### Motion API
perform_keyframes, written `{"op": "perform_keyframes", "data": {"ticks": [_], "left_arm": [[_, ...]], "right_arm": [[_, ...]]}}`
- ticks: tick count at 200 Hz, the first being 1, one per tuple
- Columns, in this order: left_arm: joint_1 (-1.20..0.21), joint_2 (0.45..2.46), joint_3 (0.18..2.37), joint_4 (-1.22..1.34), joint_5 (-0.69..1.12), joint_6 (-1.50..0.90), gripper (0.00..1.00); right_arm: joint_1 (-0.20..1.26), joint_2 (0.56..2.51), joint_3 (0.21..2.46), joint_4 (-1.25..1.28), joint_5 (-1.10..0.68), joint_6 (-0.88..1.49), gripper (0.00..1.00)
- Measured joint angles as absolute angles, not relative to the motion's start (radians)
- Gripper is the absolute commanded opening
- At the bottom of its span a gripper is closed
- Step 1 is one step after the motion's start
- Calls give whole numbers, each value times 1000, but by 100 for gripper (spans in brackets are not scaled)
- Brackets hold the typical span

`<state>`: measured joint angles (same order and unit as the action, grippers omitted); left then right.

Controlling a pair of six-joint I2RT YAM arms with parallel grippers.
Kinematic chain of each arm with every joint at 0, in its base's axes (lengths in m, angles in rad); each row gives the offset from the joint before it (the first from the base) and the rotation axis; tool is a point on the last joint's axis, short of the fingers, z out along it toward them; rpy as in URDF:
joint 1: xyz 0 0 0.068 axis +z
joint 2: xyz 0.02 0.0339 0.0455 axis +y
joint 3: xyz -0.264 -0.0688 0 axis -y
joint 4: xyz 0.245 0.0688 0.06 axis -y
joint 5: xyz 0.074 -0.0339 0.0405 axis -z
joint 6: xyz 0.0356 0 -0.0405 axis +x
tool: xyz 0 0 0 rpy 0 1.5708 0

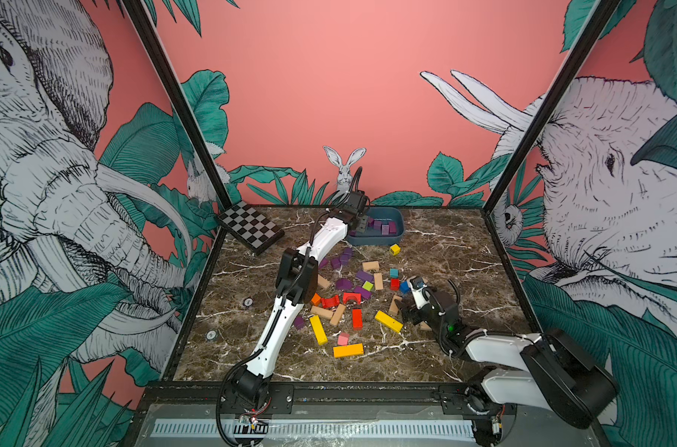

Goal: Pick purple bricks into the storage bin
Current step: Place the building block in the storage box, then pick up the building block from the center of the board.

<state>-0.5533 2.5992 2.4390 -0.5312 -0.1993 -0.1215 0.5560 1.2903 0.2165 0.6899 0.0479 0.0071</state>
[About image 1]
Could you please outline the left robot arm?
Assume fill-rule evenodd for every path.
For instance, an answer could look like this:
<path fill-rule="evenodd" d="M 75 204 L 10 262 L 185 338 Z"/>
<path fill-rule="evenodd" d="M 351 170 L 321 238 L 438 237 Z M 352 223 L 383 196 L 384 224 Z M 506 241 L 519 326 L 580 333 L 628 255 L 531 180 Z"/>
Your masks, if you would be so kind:
<path fill-rule="evenodd" d="M 223 379 L 220 397 L 235 397 L 254 410 L 267 405 L 269 383 L 286 335 L 295 318 L 318 288 L 319 264 L 349 232 L 359 226 L 368 197 L 351 189 L 314 223 L 310 238 L 297 249 L 287 249 L 276 277 L 271 314 L 252 354 L 230 368 Z"/>

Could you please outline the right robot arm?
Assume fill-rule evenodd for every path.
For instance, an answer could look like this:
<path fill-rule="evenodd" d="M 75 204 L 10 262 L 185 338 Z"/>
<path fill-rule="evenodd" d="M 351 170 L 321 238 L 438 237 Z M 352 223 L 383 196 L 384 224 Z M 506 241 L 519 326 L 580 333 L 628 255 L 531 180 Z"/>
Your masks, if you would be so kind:
<path fill-rule="evenodd" d="M 404 281 L 399 305 L 404 321 L 426 324 L 448 357 L 484 363 L 466 395 L 476 413 L 505 404 L 550 410 L 574 428 L 588 428 L 616 399 L 619 386 L 609 372 L 560 329 L 511 333 L 472 327 L 461 318 L 461 294 Z"/>

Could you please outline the teal plastic storage bin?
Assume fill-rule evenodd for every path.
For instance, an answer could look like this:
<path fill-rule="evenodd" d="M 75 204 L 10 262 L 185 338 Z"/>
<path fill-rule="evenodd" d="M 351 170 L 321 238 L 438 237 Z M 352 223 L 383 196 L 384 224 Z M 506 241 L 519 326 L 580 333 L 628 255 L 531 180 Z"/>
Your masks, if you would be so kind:
<path fill-rule="evenodd" d="M 346 240 L 353 246 L 392 246 L 399 244 L 405 233 L 403 214 L 396 208 L 372 207 L 367 212 L 364 231 L 352 231 Z M 389 235 L 388 223 L 397 223 L 397 234 Z"/>

